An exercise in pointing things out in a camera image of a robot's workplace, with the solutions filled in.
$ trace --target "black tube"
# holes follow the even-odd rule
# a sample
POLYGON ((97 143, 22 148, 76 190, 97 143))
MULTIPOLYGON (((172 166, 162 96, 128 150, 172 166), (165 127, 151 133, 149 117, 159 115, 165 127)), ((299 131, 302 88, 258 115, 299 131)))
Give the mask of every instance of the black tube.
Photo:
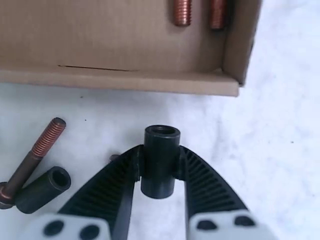
POLYGON ((25 214, 32 214, 70 188, 71 179, 66 170, 54 166, 30 183, 15 199, 16 207, 25 214))
POLYGON ((141 191, 154 199, 174 192, 173 170, 179 157, 180 131, 171 126, 149 126, 144 132, 144 168, 141 191))

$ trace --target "copper threaded stud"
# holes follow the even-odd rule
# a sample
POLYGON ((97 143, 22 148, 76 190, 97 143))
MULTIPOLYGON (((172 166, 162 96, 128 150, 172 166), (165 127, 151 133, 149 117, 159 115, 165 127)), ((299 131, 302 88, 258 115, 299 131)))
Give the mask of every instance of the copper threaded stud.
POLYGON ((221 31, 227 24, 227 1, 211 0, 210 27, 212 30, 221 31))
POLYGON ((192 0, 174 0, 174 24, 187 27, 191 24, 192 0))
POLYGON ((38 157, 44 157, 65 128, 66 122, 64 120, 58 117, 52 119, 33 145, 32 153, 38 157))
POLYGON ((23 185, 65 128, 66 122, 64 120, 58 117, 54 118, 36 141, 32 150, 25 156, 9 181, 0 183, 0 209, 9 209, 14 206, 17 192, 22 189, 23 185))

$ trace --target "white table surface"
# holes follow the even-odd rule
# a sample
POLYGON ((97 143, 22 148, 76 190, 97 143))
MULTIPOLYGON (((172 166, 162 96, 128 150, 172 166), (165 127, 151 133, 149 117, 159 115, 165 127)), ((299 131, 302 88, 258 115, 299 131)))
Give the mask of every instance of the white table surface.
MULTIPOLYGON (((320 1, 265 0, 240 97, 0 83, 0 181, 7 181, 53 117, 67 128, 30 181, 52 166, 72 186, 34 214, 0 210, 1 239, 60 207, 144 128, 177 127, 282 240, 320 236, 320 1)), ((134 192, 129 240, 185 239, 184 187, 165 200, 134 192)))

